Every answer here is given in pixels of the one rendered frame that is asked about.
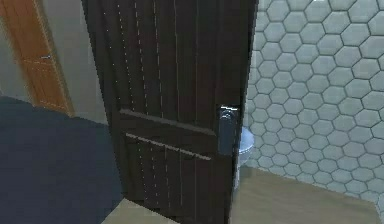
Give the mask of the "dark brown room door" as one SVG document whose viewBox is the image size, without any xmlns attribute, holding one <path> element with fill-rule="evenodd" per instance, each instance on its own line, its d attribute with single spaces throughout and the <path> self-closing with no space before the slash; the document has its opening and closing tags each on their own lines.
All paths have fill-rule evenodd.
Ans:
<svg viewBox="0 0 384 224">
<path fill-rule="evenodd" d="M 125 199 L 229 224 L 259 0 L 81 0 Z M 231 156 L 219 112 L 237 108 Z"/>
</svg>

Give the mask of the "white round toilet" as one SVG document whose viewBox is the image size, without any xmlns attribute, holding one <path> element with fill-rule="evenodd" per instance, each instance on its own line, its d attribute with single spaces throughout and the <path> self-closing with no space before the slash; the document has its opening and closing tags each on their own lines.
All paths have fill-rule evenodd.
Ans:
<svg viewBox="0 0 384 224">
<path fill-rule="evenodd" d="M 254 135 L 253 133 L 243 127 L 240 137 L 238 164 L 242 166 L 250 157 L 252 149 L 254 147 Z"/>
</svg>

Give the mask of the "orange wooden room door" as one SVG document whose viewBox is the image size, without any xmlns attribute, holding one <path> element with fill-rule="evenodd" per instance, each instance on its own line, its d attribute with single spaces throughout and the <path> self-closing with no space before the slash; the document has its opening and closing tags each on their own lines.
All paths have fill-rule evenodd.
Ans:
<svg viewBox="0 0 384 224">
<path fill-rule="evenodd" d="M 31 104 L 73 117 L 74 107 L 42 0 L 0 0 L 0 18 Z M 46 55 L 52 58 L 40 58 Z"/>
</svg>

